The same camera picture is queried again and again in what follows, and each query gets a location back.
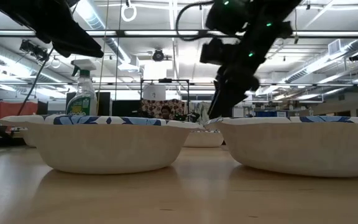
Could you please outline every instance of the paper bowl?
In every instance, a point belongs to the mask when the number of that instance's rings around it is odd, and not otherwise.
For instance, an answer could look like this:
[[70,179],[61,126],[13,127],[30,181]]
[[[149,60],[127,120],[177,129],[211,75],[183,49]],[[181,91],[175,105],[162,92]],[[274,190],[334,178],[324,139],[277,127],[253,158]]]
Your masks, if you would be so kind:
[[44,162],[82,174],[123,174],[169,166],[198,124],[110,116],[7,117],[28,128]]
[[220,131],[191,131],[184,147],[219,147],[222,143]]
[[258,169],[318,177],[358,177],[358,118],[219,118],[232,157]]

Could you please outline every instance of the spray nozzle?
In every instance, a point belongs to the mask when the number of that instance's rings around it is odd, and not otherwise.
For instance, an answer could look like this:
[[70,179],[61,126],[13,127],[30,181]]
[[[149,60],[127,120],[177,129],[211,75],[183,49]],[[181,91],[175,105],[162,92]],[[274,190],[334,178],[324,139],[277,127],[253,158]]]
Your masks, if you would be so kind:
[[73,77],[80,71],[80,76],[90,76],[90,71],[96,70],[96,66],[90,59],[72,60],[71,64],[74,65],[74,71],[71,74]]

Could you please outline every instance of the green cleaning solution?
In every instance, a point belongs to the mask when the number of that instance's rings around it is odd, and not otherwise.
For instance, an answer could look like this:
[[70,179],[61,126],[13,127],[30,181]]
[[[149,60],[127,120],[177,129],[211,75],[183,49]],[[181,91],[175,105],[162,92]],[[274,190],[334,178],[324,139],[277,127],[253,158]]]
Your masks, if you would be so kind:
[[74,60],[71,61],[71,64],[74,65],[72,76],[75,76],[80,71],[80,77],[78,78],[77,93],[68,102],[66,114],[96,116],[98,99],[91,79],[91,71],[96,70],[96,67],[89,59]]

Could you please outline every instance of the desk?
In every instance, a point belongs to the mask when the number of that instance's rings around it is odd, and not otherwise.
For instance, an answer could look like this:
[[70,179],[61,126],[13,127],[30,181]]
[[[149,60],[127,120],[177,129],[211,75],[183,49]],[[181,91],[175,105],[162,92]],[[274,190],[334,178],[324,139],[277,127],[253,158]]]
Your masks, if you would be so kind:
[[0,149],[0,223],[358,223],[358,178],[244,167],[222,149],[184,149],[171,167],[67,174],[36,149]]

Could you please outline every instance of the person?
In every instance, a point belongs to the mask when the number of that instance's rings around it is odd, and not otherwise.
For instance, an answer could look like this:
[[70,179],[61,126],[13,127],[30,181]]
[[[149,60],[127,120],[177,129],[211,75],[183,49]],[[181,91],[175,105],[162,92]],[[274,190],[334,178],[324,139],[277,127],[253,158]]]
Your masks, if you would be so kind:
[[162,119],[170,119],[171,108],[167,105],[163,106],[161,108],[161,115],[162,115]]

